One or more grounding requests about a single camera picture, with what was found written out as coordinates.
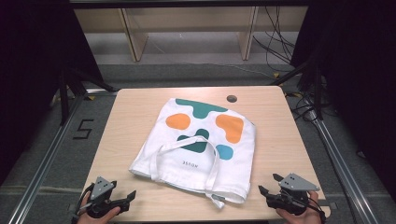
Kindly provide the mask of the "light wooden furniture frame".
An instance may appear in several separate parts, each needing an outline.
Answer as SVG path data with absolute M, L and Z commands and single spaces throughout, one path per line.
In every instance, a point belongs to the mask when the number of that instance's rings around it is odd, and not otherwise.
M 306 7 L 154 7 L 77 9 L 85 33 L 124 33 L 132 59 L 141 60 L 150 33 L 235 32 L 241 57 L 249 58 L 256 32 L 298 32 Z

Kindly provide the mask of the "person's left hand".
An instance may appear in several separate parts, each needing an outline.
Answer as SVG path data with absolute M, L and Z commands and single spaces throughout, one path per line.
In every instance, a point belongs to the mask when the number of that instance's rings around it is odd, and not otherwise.
M 103 217 L 90 217 L 84 209 L 78 210 L 77 224 L 108 224 L 108 222 L 120 212 L 119 207 L 115 207 L 108 211 Z

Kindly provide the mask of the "black tripod stand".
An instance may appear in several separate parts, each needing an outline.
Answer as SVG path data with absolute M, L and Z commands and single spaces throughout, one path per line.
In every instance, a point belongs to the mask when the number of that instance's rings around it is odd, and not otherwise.
M 61 96 L 62 125 L 66 124 L 70 117 L 67 89 L 70 89 L 76 96 L 84 96 L 88 91 L 84 87 L 83 81 L 91 82 L 92 84 L 109 92 L 118 91 L 117 88 L 106 84 L 103 80 L 100 80 L 97 77 L 90 76 L 77 68 L 66 67 L 58 76 Z
M 298 89 L 300 91 L 314 91 L 314 103 L 313 108 L 319 120 L 323 120 L 321 113 L 321 74 L 319 69 L 319 59 L 315 56 L 310 57 L 306 62 L 297 66 L 286 75 L 279 79 L 276 79 L 270 86 L 279 86 L 287 80 L 301 74 L 300 81 L 298 82 Z

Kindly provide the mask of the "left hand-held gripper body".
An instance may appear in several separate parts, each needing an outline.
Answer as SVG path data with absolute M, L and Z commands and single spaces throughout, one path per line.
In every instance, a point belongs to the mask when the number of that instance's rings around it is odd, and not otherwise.
M 96 178 L 90 196 L 87 201 L 86 212 L 90 217 L 100 218 L 103 217 L 108 211 L 115 207 L 120 208 L 120 213 L 129 210 L 129 205 L 122 206 L 122 200 L 111 201 L 110 196 L 112 190 L 109 186 L 111 181 L 107 181 L 101 176 Z

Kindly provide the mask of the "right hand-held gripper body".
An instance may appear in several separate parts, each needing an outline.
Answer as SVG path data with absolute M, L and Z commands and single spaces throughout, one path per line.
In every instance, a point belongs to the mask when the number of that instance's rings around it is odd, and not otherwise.
M 290 173 L 280 182 L 278 194 L 271 194 L 266 198 L 267 205 L 271 208 L 280 208 L 299 216 L 305 212 L 309 205 L 309 191 L 319 191 L 319 187 L 297 174 Z

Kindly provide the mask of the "black curtain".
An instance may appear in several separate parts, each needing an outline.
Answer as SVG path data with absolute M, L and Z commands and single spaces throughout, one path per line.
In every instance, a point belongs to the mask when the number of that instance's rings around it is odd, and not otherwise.
M 324 36 L 332 102 L 396 202 L 396 0 L 312 0 L 291 64 L 306 62 Z
M 0 0 L 0 185 L 72 69 L 103 79 L 69 0 Z

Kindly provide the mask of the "person's right hand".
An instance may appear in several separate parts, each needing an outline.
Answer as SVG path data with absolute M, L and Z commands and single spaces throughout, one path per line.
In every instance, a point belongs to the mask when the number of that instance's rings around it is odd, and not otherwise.
M 315 191 L 309 191 L 308 194 L 311 207 L 307 207 L 305 212 L 299 216 L 290 214 L 284 209 L 276 209 L 276 212 L 285 219 L 284 224 L 321 224 L 320 214 L 316 211 L 316 208 L 318 208 L 318 194 Z

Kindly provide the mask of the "white tote bag coloured blobs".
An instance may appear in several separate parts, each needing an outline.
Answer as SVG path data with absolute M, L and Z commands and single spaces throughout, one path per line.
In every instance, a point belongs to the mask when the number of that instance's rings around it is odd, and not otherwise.
M 222 208 L 246 201 L 255 145 L 255 125 L 237 112 L 171 98 L 129 171 L 202 193 Z

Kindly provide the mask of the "aluminium floor rail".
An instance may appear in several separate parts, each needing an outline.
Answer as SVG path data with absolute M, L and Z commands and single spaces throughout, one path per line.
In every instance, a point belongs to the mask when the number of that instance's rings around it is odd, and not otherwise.
M 317 95 L 308 93 L 304 96 L 304 103 L 310 109 L 308 114 L 312 123 L 318 130 L 319 137 L 324 143 L 332 167 L 346 195 L 346 201 L 350 206 L 350 211 L 352 213 L 357 211 L 363 224 L 379 224 L 379 219 L 376 217 L 369 201 L 364 196 L 361 187 L 347 166 L 346 161 L 324 122 L 320 111 L 321 100 Z
M 90 90 L 72 99 L 63 125 L 58 105 L 49 112 L 0 186 L 0 224 L 70 224 L 115 98 Z

